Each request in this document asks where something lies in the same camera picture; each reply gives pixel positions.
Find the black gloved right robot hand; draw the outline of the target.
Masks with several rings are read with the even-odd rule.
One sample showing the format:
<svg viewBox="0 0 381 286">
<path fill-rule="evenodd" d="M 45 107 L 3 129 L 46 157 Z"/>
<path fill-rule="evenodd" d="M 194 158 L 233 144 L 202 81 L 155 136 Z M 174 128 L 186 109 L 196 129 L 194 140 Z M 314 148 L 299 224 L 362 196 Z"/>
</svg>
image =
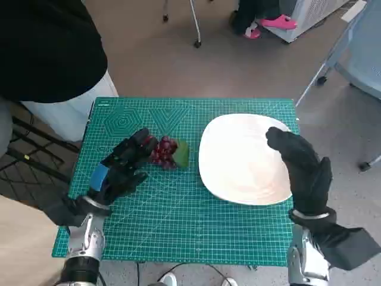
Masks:
<svg viewBox="0 0 381 286">
<path fill-rule="evenodd" d="M 328 212 L 327 201 L 332 182 L 331 161 L 320 158 L 302 136 L 270 127 L 267 144 L 278 151 L 288 169 L 293 207 L 304 216 Z"/>
</svg>

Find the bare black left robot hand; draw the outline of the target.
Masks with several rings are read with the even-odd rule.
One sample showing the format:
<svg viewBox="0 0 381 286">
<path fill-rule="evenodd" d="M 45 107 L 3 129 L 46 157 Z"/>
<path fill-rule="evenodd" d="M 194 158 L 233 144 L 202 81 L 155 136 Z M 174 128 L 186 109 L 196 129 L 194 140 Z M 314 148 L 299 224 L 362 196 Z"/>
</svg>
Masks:
<svg viewBox="0 0 381 286">
<path fill-rule="evenodd" d="M 87 195 L 99 204 L 109 206 L 119 197 L 136 191 L 147 177 L 138 169 L 150 160 L 158 140 L 142 128 L 122 140 L 93 171 Z"/>
</svg>

